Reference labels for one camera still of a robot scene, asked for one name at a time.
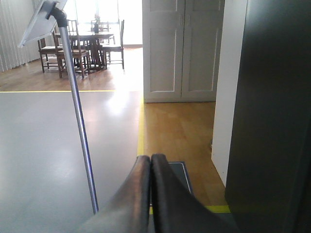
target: vertical blind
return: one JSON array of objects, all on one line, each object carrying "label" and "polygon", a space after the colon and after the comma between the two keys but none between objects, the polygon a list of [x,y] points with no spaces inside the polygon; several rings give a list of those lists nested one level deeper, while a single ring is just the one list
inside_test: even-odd
[{"label": "vertical blind", "polygon": [[0,72],[39,58],[37,42],[18,44],[34,13],[34,0],[0,0]]}]

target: chair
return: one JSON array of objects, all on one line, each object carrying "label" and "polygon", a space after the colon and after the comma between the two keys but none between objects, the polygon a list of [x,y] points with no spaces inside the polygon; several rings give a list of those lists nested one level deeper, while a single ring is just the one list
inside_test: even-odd
[{"label": "chair", "polygon": [[99,23],[99,31],[100,32],[108,32],[109,31],[109,22],[100,22]]},{"label": "chair", "polygon": [[[107,22],[100,22],[100,23],[99,23],[99,31],[100,31],[100,32],[108,32],[109,30],[110,30],[109,21],[107,21]],[[107,38],[100,39],[100,43],[103,43],[103,44],[110,44],[110,39],[113,39],[113,43],[114,43],[114,44],[116,43],[116,40],[115,40],[115,36],[114,36],[114,35],[109,36],[109,37],[107,37]]]},{"label": "chair", "polygon": [[96,20],[91,20],[91,32],[94,31],[94,25],[96,23]]},{"label": "chair", "polygon": [[[107,64],[122,64],[122,68],[124,69],[124,48],[123,48],[123,31],[124,31],[124,20],[121,22],[121,32],[120,32],[120,45],[102,45],[102,50],[104,51],[104,59],[106,61],[106,68]],[[111,60],[110,53],[111,52],[121,52],[121,60]]]},{"label": "chair", "polygon": [[[58,67],[57,65],[51,65],[51,64],[57,64],[57,62],[50,62],[49,61],[49,54],[56,54],[55,46],[46,46],[45,38],[38,40],[38,47],[39,47],[39,53],[40,53],[40,61],[42,66],[42,72],[45,73],[44,67],[47,67],[50,69],[50,67]],[[43,61],[42,56],[45,55],[46,61]]]},{"label": "chair", "polygon": [[[80,67],[82,79],[84,79],[85,70],[89,71],[89,51],[84,48],[84,44],[81,46],[77,21],[68,19],[67,22],[72,57],[74,58],[75,65],[78,65]],[[61,78],[64,68],[64,66],[62,65],[63,60],[65,59],[64,51],[56,49],[56,56],[58,62],[59,77]]]}]

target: chrome pole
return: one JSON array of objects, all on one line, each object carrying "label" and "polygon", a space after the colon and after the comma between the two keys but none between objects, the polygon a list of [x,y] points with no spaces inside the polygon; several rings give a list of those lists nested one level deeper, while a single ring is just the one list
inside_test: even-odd
[{"label": "chrome pole", "polygon": [[93,178],[91,158],[90,158],[89,150],[88,150],[86,128],[85,128],[83,114],[82,114],[79,89],[78,89],[76,74],[74,71],[74,66],[73,66],[73,61],[72,61],[73,59],[72,59],[72,53],[71,53],[71,47],[70,47],[67,27],[59,27],[59,31],[60,31],[60,36],[63,42],[63,50],[64,50],[64,55],[65,55],[65,60],[66,60],[69,82],[71,86],[74,110],[76,112],[76,118],[78,122],[78,128],[79,128],[81,146],[82,146],[82,151],[83,151],[84,163],[86,166],[86,175],[87,175],[89,192],[91,195],[93,213],[96,214],[98,212],[96,189],[95,189],[95,183],[94,183],[94,178]]}]

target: closet door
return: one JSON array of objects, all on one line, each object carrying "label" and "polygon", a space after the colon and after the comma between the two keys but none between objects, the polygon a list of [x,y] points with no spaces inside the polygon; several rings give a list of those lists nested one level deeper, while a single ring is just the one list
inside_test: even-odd
[{"label": "closet door", "polygon": [[216,100],[224,5],[224,0],[186,0],[183,100]]},{"label": "closet door", "polygon": [[181,96],[184,0],[143,1],[144,98],[147,102]]}]

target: dark panel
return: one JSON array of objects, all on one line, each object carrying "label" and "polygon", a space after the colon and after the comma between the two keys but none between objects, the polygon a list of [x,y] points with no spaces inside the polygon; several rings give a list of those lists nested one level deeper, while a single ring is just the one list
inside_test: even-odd
[{"label": "dark panel", "polygon": [[[311,151],[311,122],[307,133],[307,140],[303,153],[310,157]],[[304,185],[303,196],[298,209],[298,218],[295,233],[311,232],[311,166],[309,164],[308,177]]]},{"label": "dark panel", "polygon": [[310,159],[310,9],[248,1],[226,185],[246,233],[293,232]]}]

